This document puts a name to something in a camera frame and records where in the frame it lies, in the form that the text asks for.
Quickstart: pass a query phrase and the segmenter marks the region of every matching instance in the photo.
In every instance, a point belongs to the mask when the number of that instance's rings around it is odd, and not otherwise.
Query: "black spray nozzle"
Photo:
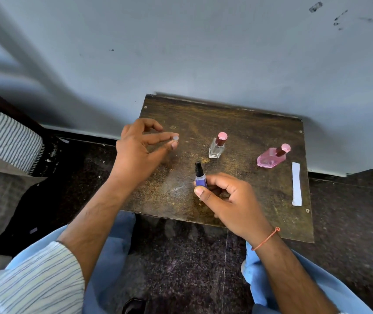
[[[201,167],[201,162],[195,162],[195,176],[201,177],[204,175],[204,171]]]

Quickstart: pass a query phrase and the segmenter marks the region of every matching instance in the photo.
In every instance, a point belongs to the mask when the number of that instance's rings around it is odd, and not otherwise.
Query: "fingernail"
[[[201,197],[203,192],[204,192],[204,187],[202,187],[202,186],[197,186],[197,187],[194,188],[194,193],[198,197]]]

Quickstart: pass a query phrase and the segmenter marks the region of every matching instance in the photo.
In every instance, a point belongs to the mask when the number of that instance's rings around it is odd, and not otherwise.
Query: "striped shirt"
[[[80,313],[84,292],[82,269],[59,242],[0,271],[0,313]]]

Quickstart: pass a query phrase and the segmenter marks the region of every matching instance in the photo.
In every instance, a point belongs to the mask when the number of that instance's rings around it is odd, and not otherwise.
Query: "dark wooden tabletop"
[[[179,133],[178,149],[128,200],[124,209],[163,218],[221,226],[194,194],[195,162],[205,174],[225,172],[249,182],[263,210],[283,238],[313,242],[303,122],[294,117],[227,105],[147,95],[140,116],[156,119],[165,131]],[[219,159],[208,158],[213,138],[228,134]],[[270,147],[291,146],[287,159],[272,169],[257,166]],[[302,206],[292,206],[292,162],[300,163]]]

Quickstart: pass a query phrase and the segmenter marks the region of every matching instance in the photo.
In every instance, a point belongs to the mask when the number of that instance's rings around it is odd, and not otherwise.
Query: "hand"
[[[215,213],[215,216],[236,235],[258,246],[272,232],[272,227],[263,215],[252,186],[225,173],[207,175],[210,189],[197,186],[195,194]],[[222,200],[216,194],[226,190],[230,197]]]
[[[126,125],[121,132],[121,139],[116,142],[116,159],[112,168],[110,179],[116,179],[133,191],[140,183],[146,180],[158,167],[163,158],[178,147],[178,141],[173,137],[178,133],[162,132],[143,134],[143,132],[163,131],[163,127],[153,119],[139,118],[133,124]],[[148,145],[168,141],[164,146],[149,153]]]

